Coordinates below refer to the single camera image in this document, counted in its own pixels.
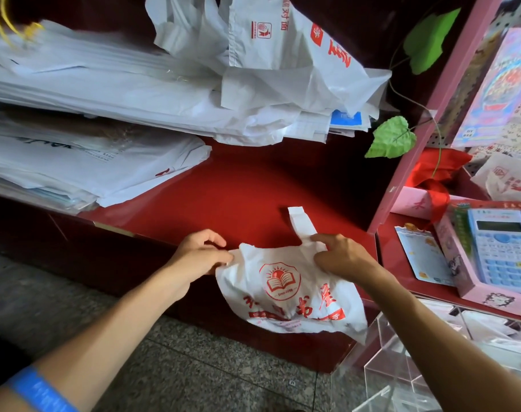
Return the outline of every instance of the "red cloth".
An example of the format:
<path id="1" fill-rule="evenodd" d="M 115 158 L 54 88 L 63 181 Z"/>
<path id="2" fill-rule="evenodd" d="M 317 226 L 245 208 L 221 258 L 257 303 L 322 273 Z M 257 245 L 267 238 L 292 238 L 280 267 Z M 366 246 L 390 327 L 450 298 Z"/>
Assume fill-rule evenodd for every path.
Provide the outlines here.
<path id="1" fill-rule="evenodd" d="M 430 223 L 440 221 L 446 213 L 447 205 L 449 204 L 449 191 L 441 182 L 451 180 L 453 173 L 470 162 L 472 158 L 466 152 L 442 149 L 440 164 L 434 173 L 434 169 L 438 164 L 439 154 L 440 151 L 438 149 L 424 149 L 405 183 L 406 186 L 418 187 L 428 191 L 432 201 Z"/>

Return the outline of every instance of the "calculator screen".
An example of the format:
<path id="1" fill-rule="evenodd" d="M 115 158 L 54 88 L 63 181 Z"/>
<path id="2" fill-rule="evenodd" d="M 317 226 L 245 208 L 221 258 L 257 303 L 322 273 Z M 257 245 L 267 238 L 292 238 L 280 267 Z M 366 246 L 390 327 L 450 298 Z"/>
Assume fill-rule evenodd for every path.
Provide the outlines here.
<path id="1" fill-rule="evenodd" d="M 503 221 L 476 221 L 478 229 L 489 231 L 509 231 L 511 233 L 521 233 L 521 222 Z"/>

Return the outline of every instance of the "gray tile floor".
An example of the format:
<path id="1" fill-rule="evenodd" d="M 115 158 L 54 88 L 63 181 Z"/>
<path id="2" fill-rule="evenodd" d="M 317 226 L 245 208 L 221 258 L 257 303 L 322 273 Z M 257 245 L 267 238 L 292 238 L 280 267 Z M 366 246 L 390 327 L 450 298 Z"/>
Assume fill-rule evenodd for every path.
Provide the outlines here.
<path id="1" fill-rule="evenodd" d="M 0 336 L 33 358 L 115 298 L 0 256 Z M 352 388 L 363 399 L 361 382 Z M 330 376 L 162 317 L 95 411 L 329 412 Z"/>

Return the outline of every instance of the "calculator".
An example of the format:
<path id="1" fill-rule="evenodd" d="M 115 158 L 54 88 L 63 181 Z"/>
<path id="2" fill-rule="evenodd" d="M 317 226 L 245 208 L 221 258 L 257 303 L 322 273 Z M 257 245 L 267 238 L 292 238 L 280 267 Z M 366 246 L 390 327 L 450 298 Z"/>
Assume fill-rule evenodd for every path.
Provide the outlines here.
<path id="1" fill-rule="evenodd" d="M 521 293 L 521 211 L 468 210 L 480 280 Z"/>

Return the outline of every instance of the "artificial ivy leaf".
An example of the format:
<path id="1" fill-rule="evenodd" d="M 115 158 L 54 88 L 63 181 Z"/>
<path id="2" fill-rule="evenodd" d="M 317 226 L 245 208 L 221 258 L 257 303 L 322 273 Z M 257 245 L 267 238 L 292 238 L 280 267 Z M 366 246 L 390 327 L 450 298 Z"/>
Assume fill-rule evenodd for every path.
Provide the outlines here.
<path id="1" fill-rule="evenodd" d="M 403 50 L 411 58 L 409 66 L 414 75 L 430 68 L 443 53 L 442 43 L 451 30 L 461 9 L 437 16 L 430 14 L 409 32 Z"/>
<path id="2" fill-rule="evenodd" d="M 402 116 L 392 117 L 373 132 L 375 136 L 366 158 L 397 158 L 413 149 L 417 137 L 409 130 L 407 120 Z"/>

